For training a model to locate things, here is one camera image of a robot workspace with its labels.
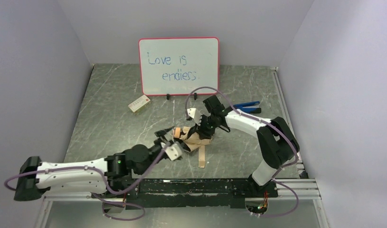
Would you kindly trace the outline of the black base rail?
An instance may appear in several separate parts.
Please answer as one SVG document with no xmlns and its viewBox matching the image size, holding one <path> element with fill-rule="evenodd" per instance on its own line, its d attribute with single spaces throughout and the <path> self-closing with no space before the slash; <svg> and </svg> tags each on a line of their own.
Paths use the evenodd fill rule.
<svg viewBox="0 0 387 228">
<path fill-rule="evenodd" d="M 276 198 L 272 181 L 258 186 L 249 178 L 143 179 L 127 192 L 126 201 L 145 208 L 218 207 L 246 208 L 249 198 Z"/>
</svg>

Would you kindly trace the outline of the aluminium frame rail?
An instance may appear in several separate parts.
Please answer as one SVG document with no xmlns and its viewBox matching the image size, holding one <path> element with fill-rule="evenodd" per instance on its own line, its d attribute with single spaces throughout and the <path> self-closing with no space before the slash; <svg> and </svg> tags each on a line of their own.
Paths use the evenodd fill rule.
<svg viewBox="0 0 387 228">
<path fill-rule="evenodd" d="M 313 179 L 280 179 L 277 196 L 258 216 L 263 198 L 232 198 L 225 194 L 149 194 L 145 208 L 103 215 L 101 202 L 84 193 L 48 196 L 37 228 L 327 228 L 329 222 Z"/>
</svg>

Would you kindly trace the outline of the black whiteboard stand feet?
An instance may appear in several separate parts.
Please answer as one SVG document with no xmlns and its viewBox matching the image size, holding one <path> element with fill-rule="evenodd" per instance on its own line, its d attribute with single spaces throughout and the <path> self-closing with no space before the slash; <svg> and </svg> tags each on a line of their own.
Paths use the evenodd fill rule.
<svg viewBox="0 0 387 228">
<path fill-rule="evenodd" d="M 166 94 L 166 99 L 167 100 L 170 100 L 171 97 L 174 97 L 174 96 L 177 96 L 177 97 L 190 97 L 192 96 L 194 100 L 197 100 L 198 98 L 198 94 L 196 92 L 192 93 L 192 94 Z"/>
</svg>

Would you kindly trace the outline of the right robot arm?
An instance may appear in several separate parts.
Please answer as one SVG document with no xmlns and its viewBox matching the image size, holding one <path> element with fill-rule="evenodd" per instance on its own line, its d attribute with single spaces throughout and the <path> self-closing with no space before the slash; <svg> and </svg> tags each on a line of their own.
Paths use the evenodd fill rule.
<svg viewBox="0 0 387 228">
<path fill-rule="evenodd" d="M 200 139 L 211 139 L 217 128 L 226 132 L 235 129 L 257 138 L 263 159 L 250 179 L 258 186 L 264 186 L 284 164 L 297 157 L 300 146 L 283 118 L 261 118 L 234 106 L 225 107 L 216 95 L 205 99 L 203 104 L 209 115 L 196 108 L 186 110 Z"/>
</svg>

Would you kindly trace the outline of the red framed whiteboard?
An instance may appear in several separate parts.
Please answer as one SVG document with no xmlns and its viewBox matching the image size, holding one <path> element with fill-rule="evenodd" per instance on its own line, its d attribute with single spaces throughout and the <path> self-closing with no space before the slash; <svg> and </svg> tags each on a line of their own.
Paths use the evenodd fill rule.
<svg viewBox="0 0 387 228">
<path fill-rule="evenodd" d="M 139 59 L 147 96 L 214 94 L 219 88 L 220 50 L 216 37 L 142 38 Z"/>
</svg>

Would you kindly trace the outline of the white and green box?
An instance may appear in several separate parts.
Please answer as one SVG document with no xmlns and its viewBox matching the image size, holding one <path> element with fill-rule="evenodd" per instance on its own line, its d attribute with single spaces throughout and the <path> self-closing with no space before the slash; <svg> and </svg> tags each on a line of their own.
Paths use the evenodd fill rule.
<svg viewBox="0 0 387 228">
<path fill-rule="evenodd" d="M 128 105 L 129 109 L 133 112 L 133 113 L 137 113 L 139 112 L 142 108 L 144 108 L 145 106 L 147 106 L 149 103 L 151 102 L 151 99 L 146 96 L 146 95 L 142 95 L 140 96 L 139 98 L 137 98 L 135 101 L 133 101 L 132 103 L 130 103 Z"/>
</svg>

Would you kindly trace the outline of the beige and black umbrella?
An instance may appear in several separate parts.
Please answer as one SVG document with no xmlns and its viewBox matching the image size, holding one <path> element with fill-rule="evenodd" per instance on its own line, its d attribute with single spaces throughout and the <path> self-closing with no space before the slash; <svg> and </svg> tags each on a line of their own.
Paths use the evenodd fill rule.
<svg viewBox="0 0 387 228">
<path fill-rule="evenodd" d="M 205 168 L 206 146 L 210 145 L 212 139 L 200 139 L 199 134 L 193 132 L 191 127 L 174 127 L 172 135 L 175 139 L 181 140 L 186 146 L 185 151 L 193 152 L 198 150 L 198 167 Z"/>
</svg>

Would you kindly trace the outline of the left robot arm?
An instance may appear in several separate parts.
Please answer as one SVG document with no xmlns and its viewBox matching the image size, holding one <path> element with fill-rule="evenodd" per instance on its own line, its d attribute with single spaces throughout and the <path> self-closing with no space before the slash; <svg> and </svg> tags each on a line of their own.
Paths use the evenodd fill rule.
<svg viewBox="0 0 387 228">
<path fill-rule="evenodd" d="M 33 201 L 55 191 L 124 194 L 130 189 L 128 179 L 133 174 L 143 177 L 160 160 L 174 161 L 182 156 L 181 143 L 166 138 L 169 131 L 170 128 L 155 132 L 156 140 L 150 148 L 137 144 L 91 161 L 54 163 L 42 161 L 39 156 L 28 157 L 14 176 L 14 200 Z"/>
</svg>

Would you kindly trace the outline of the blue and black stapler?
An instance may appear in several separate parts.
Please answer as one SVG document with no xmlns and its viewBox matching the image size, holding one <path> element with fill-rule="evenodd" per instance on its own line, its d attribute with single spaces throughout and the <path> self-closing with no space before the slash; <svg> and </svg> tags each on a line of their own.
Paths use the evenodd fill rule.
<svg viewBox="0 0 387 228">
<path fill-rule="evenodd" d="M 260 114 L 262 112 L 260 101 L 235 104 L 233 107 L 248 114 Z"/>
</svg>

